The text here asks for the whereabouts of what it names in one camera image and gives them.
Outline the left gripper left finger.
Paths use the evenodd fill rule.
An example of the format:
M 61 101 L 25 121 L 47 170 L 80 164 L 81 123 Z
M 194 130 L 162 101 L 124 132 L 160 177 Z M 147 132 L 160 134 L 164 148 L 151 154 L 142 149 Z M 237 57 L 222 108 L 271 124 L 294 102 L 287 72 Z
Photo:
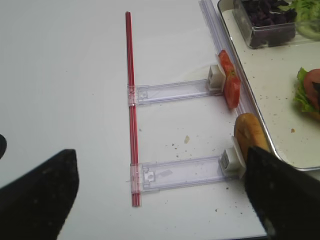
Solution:
M 56 240 L 79 190 L 77 154 L 64 149 L 0 189 L 2 240 Z

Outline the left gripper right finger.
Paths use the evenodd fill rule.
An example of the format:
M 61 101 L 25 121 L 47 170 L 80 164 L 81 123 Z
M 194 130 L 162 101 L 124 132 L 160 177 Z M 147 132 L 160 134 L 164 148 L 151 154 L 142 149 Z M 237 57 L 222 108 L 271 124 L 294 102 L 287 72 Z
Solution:
M 268 240 L 320 238 L 319 180 L 253 146 L 244 185 Z

